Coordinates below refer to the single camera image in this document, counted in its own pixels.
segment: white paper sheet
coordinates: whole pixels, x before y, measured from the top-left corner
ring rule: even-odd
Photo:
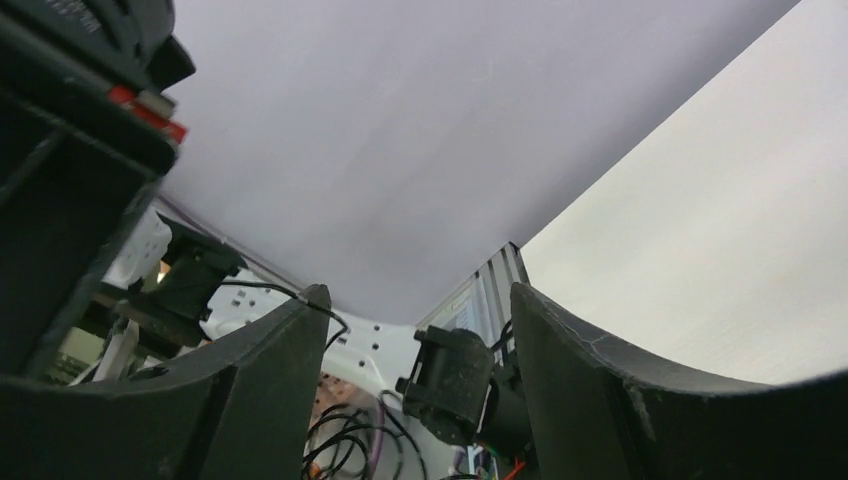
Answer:
[[[581,318],[703,370],[848,368],[848,8],[801,2],[523,249]]]
[[[794,0],[181,0],[164,194],[337,306],[415,323]]]

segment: purple wire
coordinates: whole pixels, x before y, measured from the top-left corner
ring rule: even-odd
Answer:
[[[453,469],[457,472],[461,468],[462,460],[465,458],[465,451],[461,448],[457,448],[456,452],[453,454]]]
[[[382,427],[386,424],[386,407],[379,399],[377,399],[377,426]],[[374,430],[374,447],[371,449],[371,454],[368,456],[368,473],[371,478],[374,478],[374,472],[377,471],[377,462],[380,461],[380,452],[383,451],[383,431]]]

